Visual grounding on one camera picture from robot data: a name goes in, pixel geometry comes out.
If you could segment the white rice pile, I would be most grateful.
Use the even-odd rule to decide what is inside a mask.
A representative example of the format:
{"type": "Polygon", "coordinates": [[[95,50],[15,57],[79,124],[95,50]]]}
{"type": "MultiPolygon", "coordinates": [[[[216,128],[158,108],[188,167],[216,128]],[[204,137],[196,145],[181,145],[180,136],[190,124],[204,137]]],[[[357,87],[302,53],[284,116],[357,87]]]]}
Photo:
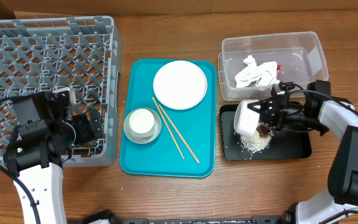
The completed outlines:
{"type": "Polygon", "coordinates": [[[239,135],[237,133],[235,133],[235,135],[240,137],[240,140],[238,142],[238,144],[240,145],[240,147],[244,150],[247,150],[250,152],[251,155],[255,154],[255,153],[261,153],[264,149],[269,148],[270,142],[274,137],[274,133],[272,130],[272,127],[270,127],[268,124],[260,122],[257,127],[262,124],[264,126],[268,126],[270,128],[270,136],[267,138],[260,138],[259,134],[256,131],[254,132],[252,137],[246,137],[246,136],[242,136],[239,135]]]}

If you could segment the white cup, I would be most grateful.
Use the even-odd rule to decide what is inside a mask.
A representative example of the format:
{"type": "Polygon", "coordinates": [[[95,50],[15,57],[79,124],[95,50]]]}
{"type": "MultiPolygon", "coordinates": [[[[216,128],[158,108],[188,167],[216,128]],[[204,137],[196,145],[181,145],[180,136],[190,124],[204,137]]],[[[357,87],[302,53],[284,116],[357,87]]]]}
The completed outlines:
{"type": "Polygon", "coordinates": [[[150,137],[154,131],[154,115],[147,108],[134,110],[129,116],[131,133],[138,138],[150,137]]]}

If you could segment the grey bowl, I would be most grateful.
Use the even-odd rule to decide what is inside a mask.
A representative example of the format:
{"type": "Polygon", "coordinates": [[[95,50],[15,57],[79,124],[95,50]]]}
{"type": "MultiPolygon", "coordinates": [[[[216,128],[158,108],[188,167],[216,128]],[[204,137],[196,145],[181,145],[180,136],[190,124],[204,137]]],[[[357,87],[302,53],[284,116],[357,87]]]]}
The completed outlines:
{"type": "Polygon", "coordinates": [[[134,136],[131,133],[130,127],[129,127],[129,116],[132,113],[132,111],[126,116],[126,118],[124,120],[124,127],[123,127],[124,133],[125,133],[125,135],[127,136],[127,138],[129,140],[131,140],[132,142],[134,142],[136,144],[150,143],[160,134],[160,130],[161,130],[161,127],[162,127],[162,122],[160,120],[160,116],[154,110],[152,110],[150,108],[147,108],[147,109],[152,112],[152,114],[154,115],[154,119],[155,119],[154,131],[153,131],[153,133],[152,133],[152,135],[150,137],[138,138],[138,137],[134,136]]]}

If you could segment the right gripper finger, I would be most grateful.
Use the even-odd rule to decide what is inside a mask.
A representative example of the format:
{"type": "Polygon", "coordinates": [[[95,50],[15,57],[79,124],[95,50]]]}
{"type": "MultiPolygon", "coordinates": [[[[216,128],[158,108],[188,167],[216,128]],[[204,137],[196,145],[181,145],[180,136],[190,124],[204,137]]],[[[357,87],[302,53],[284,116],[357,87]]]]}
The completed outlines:
{"type": "Polygon", "coordinates": [[[271,125],[271,108],[258,108],[255,107],[259,114],[259,120],[263,123],[266,123],[268,125],[271,125]]]}
{"type": "Polygon", "coordinates": [[[247,104],[247,108],[256,113],[272,113],[273,101],[270,99],[253,101],[247,104]]]}

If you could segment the white napkin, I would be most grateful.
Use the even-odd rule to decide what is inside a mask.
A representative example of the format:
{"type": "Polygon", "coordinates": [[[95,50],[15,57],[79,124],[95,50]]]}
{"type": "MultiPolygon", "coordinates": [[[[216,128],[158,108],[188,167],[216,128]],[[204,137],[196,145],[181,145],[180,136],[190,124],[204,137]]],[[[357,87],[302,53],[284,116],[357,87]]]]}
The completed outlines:
{"type": "Polygon", "coordinates": [[[254,84],[256,87],[270,86],[280,83],[277,78],[277,65],[276,61],[264,62],[257,65],[255,58],[249,55],[243,60],[246,68],[242,69],[236,76],[236,88],[250,87],[254,84]]]}

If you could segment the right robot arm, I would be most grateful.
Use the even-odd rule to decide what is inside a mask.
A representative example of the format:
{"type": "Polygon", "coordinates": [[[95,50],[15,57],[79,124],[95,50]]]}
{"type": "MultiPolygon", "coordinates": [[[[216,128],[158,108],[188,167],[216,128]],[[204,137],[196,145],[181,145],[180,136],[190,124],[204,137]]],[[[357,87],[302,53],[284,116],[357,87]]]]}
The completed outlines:
{"type": "Polygon", "coordinates": [[[331,95],[331,84],[316,80],[302,88],[293,82],[274,85],[264,100],[245,100],[248,118],[277,131],[299,124],[321,135],[332,132],[340,144],[328,175],[328,186],[309,200],[294,203],[278,223],[338,223],[358,215],[358,111],[345,98],[331,95]]]}

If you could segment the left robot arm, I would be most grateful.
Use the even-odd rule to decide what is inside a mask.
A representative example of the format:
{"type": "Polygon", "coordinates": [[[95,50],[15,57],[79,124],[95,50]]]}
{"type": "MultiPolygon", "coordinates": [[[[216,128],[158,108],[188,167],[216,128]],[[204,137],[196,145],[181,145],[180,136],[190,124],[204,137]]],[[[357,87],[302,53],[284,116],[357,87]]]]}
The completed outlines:
{"type": "Polygon", "coordinates": [[[71,154],[72,145],[104,137],[99,113],[90,110],[74,115],[75,101],[68,87],[12,101],[18,124],[3,161],[15,177],[26,223],[66,223],[62,155],[71,154]]]}

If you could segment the pink bowl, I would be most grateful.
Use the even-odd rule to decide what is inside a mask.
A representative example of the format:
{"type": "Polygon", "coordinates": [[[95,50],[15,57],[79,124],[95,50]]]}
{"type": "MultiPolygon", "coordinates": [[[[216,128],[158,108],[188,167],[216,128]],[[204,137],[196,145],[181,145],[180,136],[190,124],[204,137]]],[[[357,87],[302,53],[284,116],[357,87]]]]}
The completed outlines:
{"type": "Polygon", "coordinates": [[[234,117],[234,131],[241,136],[250,138],[254,135],[259,123],[260,115],[249,109],[248,105],[257,100],[243,100],[239,103],[234,117]]]}

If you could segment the brown food scrap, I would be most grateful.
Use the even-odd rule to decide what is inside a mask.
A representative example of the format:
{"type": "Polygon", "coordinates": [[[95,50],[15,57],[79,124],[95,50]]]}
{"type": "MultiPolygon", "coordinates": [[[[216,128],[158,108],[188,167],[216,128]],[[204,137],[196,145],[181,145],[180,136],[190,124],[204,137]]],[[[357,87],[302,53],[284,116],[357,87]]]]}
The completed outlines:
{"type": "Polygon", "coordinates": [[[267,138],[270,136],[270,128],[262,124],[257,127],[257,132],[260,138],[267,138]]]}

